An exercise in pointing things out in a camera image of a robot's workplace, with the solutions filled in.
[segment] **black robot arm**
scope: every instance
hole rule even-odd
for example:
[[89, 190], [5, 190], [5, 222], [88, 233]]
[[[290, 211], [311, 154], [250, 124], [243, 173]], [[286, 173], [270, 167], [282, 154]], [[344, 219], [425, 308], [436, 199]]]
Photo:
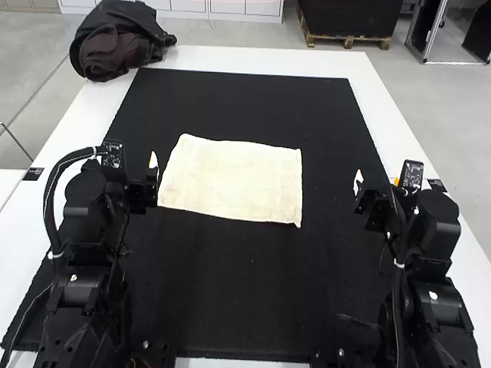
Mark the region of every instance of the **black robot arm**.
[[[101, 163], [95, 156], [101, 156]], [[54, 191], [63, 171], [81, 159], [89, 160], [65, 189], [61, 235], [54, 223]], [[104, 141], [66, 155], [51, 171], [43, 217], [54, 280], [35, 298], [18, 328], [49, 294], [35, 368], [124, 368], [129, 362], [130, 292], [119, 258], [128, 253], [123, 239], [130, 214], [157, 206], [154, 153], [150, 161], [145, 180], [129, 180], [123, 143]], [[0, 368], [7, 366], [12, 346]]]
[[384, 235], [394, 259], [374, 365], [480, 368], [470, 316], [447, 277], [460, 236], [459, 208], [441, 192], [421, 190], [422, 180], [423, 164], [407, 160], [397, 186], [376, 190], [363, 179], [355, 183], [355, 212], [366, 217], [368, 231]]

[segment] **black mat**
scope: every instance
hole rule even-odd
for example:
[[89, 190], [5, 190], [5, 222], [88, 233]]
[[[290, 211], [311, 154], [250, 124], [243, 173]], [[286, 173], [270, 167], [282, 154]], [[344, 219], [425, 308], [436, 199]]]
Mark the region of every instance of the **black mat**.
[[[151, 150], [165, 166], [183, 133], [300, 148], [302, 228], [162, 208], [133, 216], [123, 266], [137, 346], [307, 360], [335, 345], [337, 313], [376, 321], [381, 238], [353, 213], [352, 186], [360, 168], [387, 177], [347, 80], [140, 70], [107, 134], [126, 143], [130, 177], [143, 178]], [[24, 307], [49, 277], [41, 267]], [[32, 326], [23, 347], [36, 348], [42, 319]]]

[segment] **white cable tie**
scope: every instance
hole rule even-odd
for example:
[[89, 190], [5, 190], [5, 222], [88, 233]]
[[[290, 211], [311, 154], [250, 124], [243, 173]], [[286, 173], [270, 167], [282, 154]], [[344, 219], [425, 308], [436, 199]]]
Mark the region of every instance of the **white cable tie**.
[[397, 263], [396, 258], [394, 258], [394, 264], [396, 265], [397, 268], [400, 268], [401, 270], [404, 270], [404, 263], [403, 264]]
[[58, 258], [61, 258], [63, 257], [63, 254], [64, 254], [64, 250], [62, 253], [58, 253], [57, 255], [54, 255], [52, 251], [49, 251], [48, 252], [48, 259], [51, 260], [51, 259], [58, 259]]

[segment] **wooden pallet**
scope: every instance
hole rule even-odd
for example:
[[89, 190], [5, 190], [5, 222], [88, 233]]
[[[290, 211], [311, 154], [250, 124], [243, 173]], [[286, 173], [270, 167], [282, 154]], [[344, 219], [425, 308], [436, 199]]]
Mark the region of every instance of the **wooden pallet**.
[[379, 42], [378, 46], [381, 50], [388, 50], [390, 47], [390, 41], [392, 41], [392, 37], [365, 37], [365, 36], [339, 36], [339, 35], [328, 35], [328, 34], [312, 34], [307, 27], [307, 22], [305, 21], [304, 15], [300, 6], [297, 5], [297, 15], [298, 20], [300, 21], [300, 26], [302, 27], [302, 31], [304, 33], [305, 42], [307, 43], [307, 47], [313, 48], [315, 40], [342, 40], [344, 42], [344, 48], [352, 48], [353, 41], [377, 41]]

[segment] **metal frame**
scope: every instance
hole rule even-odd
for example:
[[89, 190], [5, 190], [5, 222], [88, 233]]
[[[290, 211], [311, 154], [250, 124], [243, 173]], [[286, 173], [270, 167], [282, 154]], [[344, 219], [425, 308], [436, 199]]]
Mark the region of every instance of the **metal frame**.
[[21, 143], [17, 140], [17, 138], [15, 138], [14, 134], [10, 131], [10, 129], [7, 128], [7, 126], [2, 121], [0, 121], [0, 125], [3, 127], [3, 129], [5, 129], [5, 132], [7, 132], [8, 135], [12, 137], [12, 139], [17, 143], [17, 145], [21, 148], [22, 152], [25, 153], [25, 155], [31, 160], [31, 162], [34, 162], [34, 159], [31, 157], [31, 155], [29, 155], [29, 152], [24, 148], [24, 146], [21, 145]]
[[413, 15], [413, 20], [411, 21], [411, 25], [409, 27], [409, 31], [407, 33], [406, 37], [406, 42], [405, 45], [413, 54], [416, 59], [419, 60], [421, 64], [429, 64], [429, 65], [487, 65], [488, 63], [483, 62], [483, 61], [428, 61], [428, 57], [430, 56], [431, 48], [433, 47], [433, 43], [435, 42], [435, 38], [437, 37], [437, 32], [440, 29], [440, 23], [443, 19], [443, 16], [445, 15], [445, 11], [447, 9], [447, 4], [448, 0], [441, 0], [440, 6], [438, 7], [437, 11], [437, 16], [435, 17], [435, 20], [433, 22], [433, 26], [431, 30], [428, 32], [428, 41], [427, 45], [424, 48], [423, 53], [421, 53], [419, 50], [417, 50], [411, 40], [413, 37], [414, 33], [414, 28], [416, 27], [416, 21], [418, 19], [418, 16], [420, 14], [420, 9], [422, 4], [424, 3], [424, 0], [420, 0], [414, 9], [414, 15]]

